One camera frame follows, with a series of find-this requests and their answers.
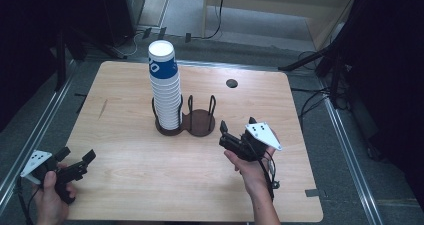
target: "wooden tabletop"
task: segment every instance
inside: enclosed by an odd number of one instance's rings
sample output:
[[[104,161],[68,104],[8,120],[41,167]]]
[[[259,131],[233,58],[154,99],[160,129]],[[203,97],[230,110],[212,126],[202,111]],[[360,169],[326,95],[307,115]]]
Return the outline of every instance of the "wooden tabletop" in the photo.
[[[281,221],[318,222],[323,218],[309,158],[287,77],[279,72],[179,66],[184,96],[193,109],[208,109],[216,97],[214,131],[194,137],[187,131],[164,136],[155,127],[147,64],[105,62],[100,67],[67,146],[65,162],[97,157],[70,207],[72,220],[253,221],[243,180],[218,142],[224,120],[237,137],[249,117],[267,122],[282,151],[276,151],[274,205]],[[226,85],[238,82],[236,88]]]

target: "aluminum rail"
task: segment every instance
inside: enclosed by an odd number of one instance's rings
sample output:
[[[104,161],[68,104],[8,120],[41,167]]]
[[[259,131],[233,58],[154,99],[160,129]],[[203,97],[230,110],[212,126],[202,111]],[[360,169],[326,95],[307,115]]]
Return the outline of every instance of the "aluminum rail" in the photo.
[[[56,115],[58,108],[62,104],[63,98],[69,90],[76,69],[77,64],[74,60],[72,60],[69,64],[68,78],[66,79],[62,88],[59,91],[54,92],[49,104],[32,130],[31,135],[28,137],[27,141],[22,147],[22,150],[16,158],[15,163],[12,165],[9,173],[6,175],[5,179],[0,185],[0,216],[3,214],[10,198],[14,193],[16,178],[24,168],[34,149],[36,149],[40,144],[51,121]]]
[[[324,80],[320,80],[320,83],[322,88],[328,87]],[[362,173],[359,162],[356,159],[355,152],[353,151],[339,112],[334,109],[333,104],[328,98],[325,99],[325,105],[327,107],[328,114],[330,115],[331,122],[333,123],[334,130],[339,139],[343,154],[345,156],[350,174],[352,175],[356,190],[358,191],[359,199],[361,200],[368,222],[369,224],[373,225],[382,225],[384,223],[380,212],[372,195],[371,189],[369,188],[364,174]]]

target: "human hand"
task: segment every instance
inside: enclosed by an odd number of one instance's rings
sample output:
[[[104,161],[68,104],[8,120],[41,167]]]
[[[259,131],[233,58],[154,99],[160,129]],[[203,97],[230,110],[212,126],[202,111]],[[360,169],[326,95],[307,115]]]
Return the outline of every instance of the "human hand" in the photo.
[[[49,171],[44,178],[43,189],[39,189],[34,196],[35,204],[37,205],[38,219],[37,224],[62,224],[68,217],[68,204],[63,202],[56,193],[56,173]],[[33,193],[37,191],[37,185],[33,185]],[[72,183],[66,185],[66,190],[70,193],[69,197],[76,196],[76,189]]]
[[[265,168],[268,170],[268,160],[271,159],[275,149],[268,146],[266,151],[267,153],[264,154],[265,158],[263,158],[262,162]],[[248,162],[242,160],[230,150],[225,150],[224,154],[228,160],[234,164],[234,170],[239,171],[243,176],[246,191],[252,198],[264,196],[264,193],[266,193],[265,196],[269,196],[268,185],[265,180],[264,171],[257,161]]]

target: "stack of paper cups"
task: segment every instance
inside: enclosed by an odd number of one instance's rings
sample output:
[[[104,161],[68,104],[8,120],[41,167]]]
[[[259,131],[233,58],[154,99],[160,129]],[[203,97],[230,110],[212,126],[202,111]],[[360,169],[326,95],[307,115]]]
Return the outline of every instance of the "stack of paper cups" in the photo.
[[[159,124],[166,130],[174,130],[181,123],[180,74],[175,62],[174,46],[158,40],[149,46],[149,69],[155,110]]]

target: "round hole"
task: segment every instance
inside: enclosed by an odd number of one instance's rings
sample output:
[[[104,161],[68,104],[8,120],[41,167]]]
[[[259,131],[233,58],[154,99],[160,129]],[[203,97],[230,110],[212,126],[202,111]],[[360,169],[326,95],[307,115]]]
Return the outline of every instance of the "round hole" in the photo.
[[[234,79],[228,79],[226,84],[229,88],[236,88],[238,86],[238,82]]]

